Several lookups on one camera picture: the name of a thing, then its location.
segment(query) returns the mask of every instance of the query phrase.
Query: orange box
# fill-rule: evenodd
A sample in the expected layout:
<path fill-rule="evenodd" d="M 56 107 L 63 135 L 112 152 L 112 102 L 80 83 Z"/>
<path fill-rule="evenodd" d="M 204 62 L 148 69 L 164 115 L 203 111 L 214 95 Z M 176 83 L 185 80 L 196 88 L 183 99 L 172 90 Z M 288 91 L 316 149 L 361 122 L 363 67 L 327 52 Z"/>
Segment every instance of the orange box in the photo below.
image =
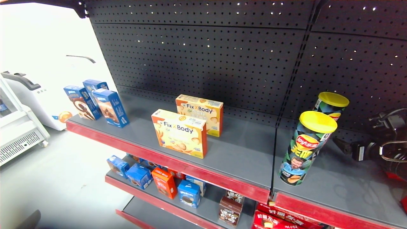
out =
<path fill-rule="evenodd" d="M 177 187 L 175 186 L 174 177 L 171 175 L 171 173 L 160 168 L 155 168 L 151 172 L 151 175 L 153 176 L 158 191 L 169 198 L 174 199 L 178 191 Z"/>

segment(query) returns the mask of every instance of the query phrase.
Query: lay's chips can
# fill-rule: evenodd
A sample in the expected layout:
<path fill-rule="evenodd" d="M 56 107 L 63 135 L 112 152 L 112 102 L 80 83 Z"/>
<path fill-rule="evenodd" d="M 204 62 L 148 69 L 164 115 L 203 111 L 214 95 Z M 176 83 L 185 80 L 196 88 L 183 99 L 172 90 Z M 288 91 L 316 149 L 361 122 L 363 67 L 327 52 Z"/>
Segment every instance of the lay's chips can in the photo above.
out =
<path fill-rule="evenodd" d="M 322 112 L 335 121 L 339 119 L 341 113 L 349 105 L 349 100 L 342 95 L 332 92 L 321 92 L 315 104 L 314 111 Z"/>
<path fill-rule="evenodd" d="M 281 164 L 280 179 L 288 185 L 300 185 L 317 152 L 337 127 L 336 121 L 326 114 L 303 112 Z"/>

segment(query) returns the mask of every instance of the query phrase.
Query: blue snack box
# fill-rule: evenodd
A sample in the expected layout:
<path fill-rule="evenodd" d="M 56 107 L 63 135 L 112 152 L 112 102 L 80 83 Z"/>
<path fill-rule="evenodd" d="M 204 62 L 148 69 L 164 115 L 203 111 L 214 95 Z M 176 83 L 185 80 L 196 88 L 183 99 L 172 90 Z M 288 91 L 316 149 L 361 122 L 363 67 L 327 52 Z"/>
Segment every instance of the blue snack box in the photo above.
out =
<path fill-rule="evenodd" d="M 102 82 L 99 80 L 94 80 L 94 79 L 87 79 L 85 81 L 83 81 L 83 86 L 86 88 L 86 91 L 89 93 L 90 98 L 93 101 L 93 104 L 95 104 L 95 106 L 99 107 L 99 105 L 97 104 L 95 97 L 92 95 L 92 91 L 94 90 L 98 90 L 99 88 L 104 88 L 104 89 L 109 89 L 109 87 L 107 86 L 106 82 Z"/>
<path fill-rule="evenodd" d="M 127 179 L 126 171 L 130 168 L 127 162 L 113 155 L 107 159 L 107 163 L 113 172 Z"/>
<path fill-rule="evenodd" d="M 179 200 L 186 205 L 197 208 L 201 202 L 201 192 L 199 185 L 182 180 L 178 185 Z"/>
<path fill-rule="evenodd" d="M 185 180 L 198 185 L 201 190 L 201 196 L 203 196 L 205 194 L 205 191 L 206 191 L 206 182 L 205 181 L 196 179 L 195 177 L 188 176 L 188 175 L 185 176 Z"/>
<path fill-rule="evenodd" d="M 69 100 L 78 110 L 83 119 L 98 120 L 102 117 L 101 111 L 93 104 L 88 92 L 84 87 L 69 85 L 63 88 Z"/>
<path fill-rule="evenodd" d="M 150 170 L 137 163 L 126 172 L 126 175 L 129 177 L 131 183 L 140 186 L 142 190 L 146 189 L 153 180 Z"/>
<path fill-rule="evenodd" d="M 129 124 L 125 109 L 116 92 L 99 88 L 92 91 L 92 94 L 103 116 L 105 116 L 107 123 L 120 128 Z"/>

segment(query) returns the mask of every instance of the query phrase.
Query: freezer caster wheel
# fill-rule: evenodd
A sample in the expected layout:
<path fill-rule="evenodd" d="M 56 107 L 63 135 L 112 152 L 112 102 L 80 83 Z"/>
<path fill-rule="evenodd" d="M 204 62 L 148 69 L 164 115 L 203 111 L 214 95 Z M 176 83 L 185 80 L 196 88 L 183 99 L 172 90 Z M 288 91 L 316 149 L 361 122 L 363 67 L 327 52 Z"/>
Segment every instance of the freezer caster wheel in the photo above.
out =
<path fill-rule="evenodd" d="M 42 142 L 40 142 L 40 143 L 38 143 L 38 145 L 40 145 L 41 147 L 47 147 L 48 146 L 48 142 L 47 141 L 42 141 Z"/>

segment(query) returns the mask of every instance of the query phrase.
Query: store shelf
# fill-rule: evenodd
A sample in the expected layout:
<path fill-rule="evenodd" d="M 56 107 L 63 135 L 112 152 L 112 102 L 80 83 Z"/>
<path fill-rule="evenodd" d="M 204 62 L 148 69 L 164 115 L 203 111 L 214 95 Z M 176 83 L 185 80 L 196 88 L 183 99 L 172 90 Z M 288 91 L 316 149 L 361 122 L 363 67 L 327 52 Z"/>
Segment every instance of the store shelf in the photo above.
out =
<path fill-rule="evenodd" d="M 124 158 L 130 165 L 134 164 L 131 158 Z M 176 196 L 173 200 L 158 192 L 154 182 L 152 182 L 145 190 L 130 183 L 129 180 L 123 178 L 113 171 L 106 174 L 105 180 L 107 183 L 116 186 L 135 197 L 142 199 L 156 207 L 162 208 L 186 221 L 199 225 L 203 228 L 230 228 L 232 226 L 219 220 L 219 202 L 222 196 L 225 195 L 225 190 L 214 185 L 208 185 L 206 193 L 201 200 L 198 208 L 192 208 L 180 202 Z M 256 206 L 255 201 L 248 198 L 245 199 L 242 214 L 239 219 L 238 229 L 250 228 L 253 221 L 253 212 Z"/>
<path fill-rule="evenodd" d="M 142 229 L 200 228 L 137 197 L 133 197 L 122 211 L 116 210 L 116 213 Z"/>
<path fill-rule="evenodd" d="M 278 171 L 292 136 L 292 130 L 277 130 L 276 206 L 339 228 L 407 228 L 407 215 L 400 204 L 407 184 L 388 179 L 371 161 L 352 160 L 332 140 L 299 187 L 283 183 Z"/>
<path fill-rule="evenodd" d="M 74 116 L 67 129 L 135 156 L 166 165 L 243 196 L 267 202 L 272 180 L 275 128 L 231 117 L 223 119 L 222 136 L 208 136 L 208 153 L 199 159 L 158 145 L 151 121 L 157 109 L 176 112 L 174 103 L 121 94 L 130 119 L 123 129 Z"/>

